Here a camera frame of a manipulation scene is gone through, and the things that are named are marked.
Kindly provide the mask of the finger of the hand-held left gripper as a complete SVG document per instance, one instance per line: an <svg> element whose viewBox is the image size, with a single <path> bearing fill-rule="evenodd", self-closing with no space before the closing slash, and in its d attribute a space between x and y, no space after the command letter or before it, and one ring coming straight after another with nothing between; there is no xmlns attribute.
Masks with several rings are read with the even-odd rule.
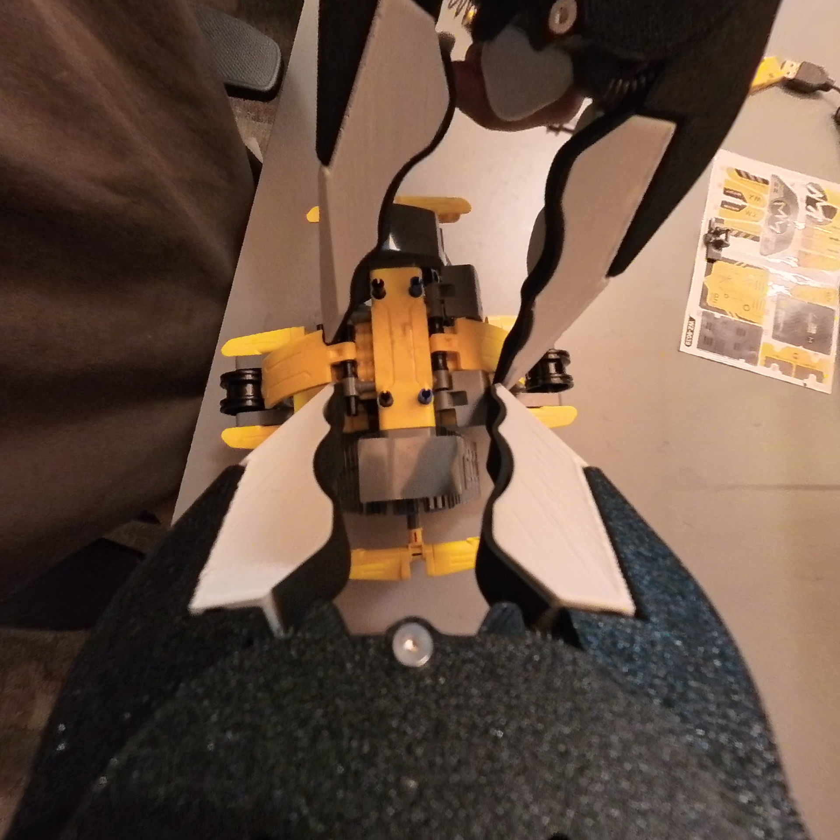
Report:
<svg viewBox="0 0 840 840"><path fill-rule="evenodd" d="M339 341L409 170L454 114L442 2L321 1L318 206L323 338Z"/></svg>
<svg viewBox="0 0 840 840"><path fill-rule="evenodd" d="M625 120L555 157L528 244L521 306L496 382L511 389L606 288L607 273L676 131Z"/></svg>

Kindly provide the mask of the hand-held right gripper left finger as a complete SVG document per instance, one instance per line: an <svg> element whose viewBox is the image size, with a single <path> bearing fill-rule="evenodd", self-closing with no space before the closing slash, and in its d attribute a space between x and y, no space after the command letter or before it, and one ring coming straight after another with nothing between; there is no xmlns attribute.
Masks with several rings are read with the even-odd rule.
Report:
<svg viewBox="0 0 840 840"><path fill-rule="evenodd" d="M321 389L244 461L244 470L198 577L192 614L260 609L286 635L350 578L340 509L344 401Z"/></svg>

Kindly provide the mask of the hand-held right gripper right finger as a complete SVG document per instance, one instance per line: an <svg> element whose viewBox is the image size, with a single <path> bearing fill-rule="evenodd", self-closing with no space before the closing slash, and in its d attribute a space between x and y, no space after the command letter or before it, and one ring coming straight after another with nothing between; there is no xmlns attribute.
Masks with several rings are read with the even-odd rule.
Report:
<svg viewBox="0 0 840 840"><path fill-rule="evenodd" d="M529 627L561 611L635 618L587 464L500 384L487 432L491 490L476 556L486 603L516 606Z"/></svg>

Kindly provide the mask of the yellow grey toy brick vehicle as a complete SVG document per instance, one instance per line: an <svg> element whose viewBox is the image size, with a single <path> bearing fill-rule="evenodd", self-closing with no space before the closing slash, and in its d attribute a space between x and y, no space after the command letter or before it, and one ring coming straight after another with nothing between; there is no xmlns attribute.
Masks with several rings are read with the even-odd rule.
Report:
<svg viewBox="0 0 840 840"><path fill-rule="evenodd" d="M472 265L445 253L442 226L471 205L452 196L399 195L381 257L340 336L304 327L226 342L235 368L220 377L220 412L234 423L226 446L252 450L323 387L344 404L343 512L406 520L384 548L351 550L353 581L401 581L423 564L430 576L471 570L479 539L425 540L422 516L480 499L480 452L466 429L483 427L502 345L515 317L483 312Z"/></svg>

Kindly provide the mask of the person's left hand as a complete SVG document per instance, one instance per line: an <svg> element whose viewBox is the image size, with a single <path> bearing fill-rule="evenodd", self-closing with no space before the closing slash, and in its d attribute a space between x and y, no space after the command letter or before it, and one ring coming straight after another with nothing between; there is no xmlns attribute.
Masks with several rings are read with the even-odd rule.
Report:
<svg viewBox="0 0 840 840"><path fill-rule="evenodd" d="M462 60L452 65L457 108L483 129L512 133L537 128L558 130L581 110L584 96L571 89L559 100L518 121L499 118L490 107L480 68L480 46L472 45Z"/></svg>

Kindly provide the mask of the yellow brick beam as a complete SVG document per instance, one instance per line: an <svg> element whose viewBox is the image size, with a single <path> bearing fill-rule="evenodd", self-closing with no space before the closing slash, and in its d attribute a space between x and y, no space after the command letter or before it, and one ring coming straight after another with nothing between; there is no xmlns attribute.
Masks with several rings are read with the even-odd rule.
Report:
<svg viewBox="0 0 840 840"><path fill-rule="evenodd" d="M786 80L793 79L802 63L791 59L780 59L777 56L764 57L752 79L749 94L778 85Z"/></svg>

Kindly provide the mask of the black mesh office chair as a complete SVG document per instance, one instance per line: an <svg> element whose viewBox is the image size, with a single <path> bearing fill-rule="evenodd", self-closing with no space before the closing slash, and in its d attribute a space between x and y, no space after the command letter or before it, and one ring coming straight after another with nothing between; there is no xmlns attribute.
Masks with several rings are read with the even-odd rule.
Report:
<svg viewBox="0 0 840 840"><path fill-rule="evenodd" d="M254 101L267 101L276 96L282 54L272 38L221 12L207 24L205 35L229 95Z"/></svg>

